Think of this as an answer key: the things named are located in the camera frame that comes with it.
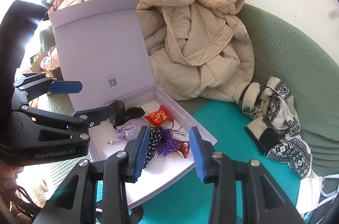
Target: teal mat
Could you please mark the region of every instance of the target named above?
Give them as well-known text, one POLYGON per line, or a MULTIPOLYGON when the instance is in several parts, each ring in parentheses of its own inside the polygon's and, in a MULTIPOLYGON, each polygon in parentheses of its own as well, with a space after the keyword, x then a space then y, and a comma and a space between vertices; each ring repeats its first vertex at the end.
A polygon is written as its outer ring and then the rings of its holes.
MULTIPOLYGON (((258 159, 296 205, 300 180, 281 164, 261 156, 244 127, 250 122, 233 103, 211 101, 193 114, 217 140, 215 149, 230 158, 248 162, 258 159)), ((211 206, 212 184, 203 184, 195 169, 142 206, 141 224, 206 224, 211 206)), ((237 214, 242 216, 241 191, 237 189, 237 214)))

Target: white face mask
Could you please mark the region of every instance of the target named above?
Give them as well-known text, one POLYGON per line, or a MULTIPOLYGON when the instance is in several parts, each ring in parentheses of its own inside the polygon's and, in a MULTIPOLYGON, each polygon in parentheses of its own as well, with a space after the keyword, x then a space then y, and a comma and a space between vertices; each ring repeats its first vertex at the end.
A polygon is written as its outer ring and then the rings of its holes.
POLYGON ((339 186, 336 191, 324 193, 322 183, 326 178, 339 178, 339 174, 327 175, 324 177, 318 176, 311 170, 311 174, 300 180, 299 195, 296 209, 303 216, 305 213, 311 212, 328 201, 337 197, 339 186), (326 197, 319 203, 320 195, 326 197))

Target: human hand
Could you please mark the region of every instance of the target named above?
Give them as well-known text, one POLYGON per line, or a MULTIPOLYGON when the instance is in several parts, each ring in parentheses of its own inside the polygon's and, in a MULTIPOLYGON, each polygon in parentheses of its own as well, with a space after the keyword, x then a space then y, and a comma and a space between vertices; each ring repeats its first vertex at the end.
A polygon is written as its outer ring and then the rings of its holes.
POLYGON ((2 159, 0 159, 0 177, 4 178, 13 178, 14 173, 18 173, 23 169, 23 167, 12 167, 2 159))

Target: black polka dot fabric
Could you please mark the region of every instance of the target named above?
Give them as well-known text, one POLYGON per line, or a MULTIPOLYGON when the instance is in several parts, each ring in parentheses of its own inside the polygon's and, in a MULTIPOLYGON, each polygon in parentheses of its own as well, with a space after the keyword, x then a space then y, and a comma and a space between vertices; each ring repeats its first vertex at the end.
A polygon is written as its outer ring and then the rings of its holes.
POLYGON ((146 153, 144 168, 147 167, 149 161, 154 157, 158 144, 160 143, 160 127, 150 127, 150 142, 146 153))

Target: blue rubber tip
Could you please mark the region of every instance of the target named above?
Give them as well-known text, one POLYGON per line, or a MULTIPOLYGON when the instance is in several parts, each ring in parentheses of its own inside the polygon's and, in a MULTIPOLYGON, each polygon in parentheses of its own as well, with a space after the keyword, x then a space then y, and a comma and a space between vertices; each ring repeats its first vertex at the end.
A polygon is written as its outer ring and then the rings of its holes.
POLYGON ((144 136, 142 137, 137 156, 135 158, 133 178, 136 180, 140 177, 142 168, 144 167, 144 163, 146 160, 146 152, 148 149, 149 142, 150 142, 150 128, 147 127, 146 132, 144 133, 144 136))
POLYGON ((200 147, 200 145, 202 144, 202 139, 197 127, 192 127, 189 130, 189 143, 194 158, 197 176, 200 178, 201 182, 204 183, 206 181, 207 174, 205 171, 205 162, 200 147))
POLYGON ((82 90, 81 82, 54 81, 48 91, 52 94, 72 94, 79 93, 82 90))

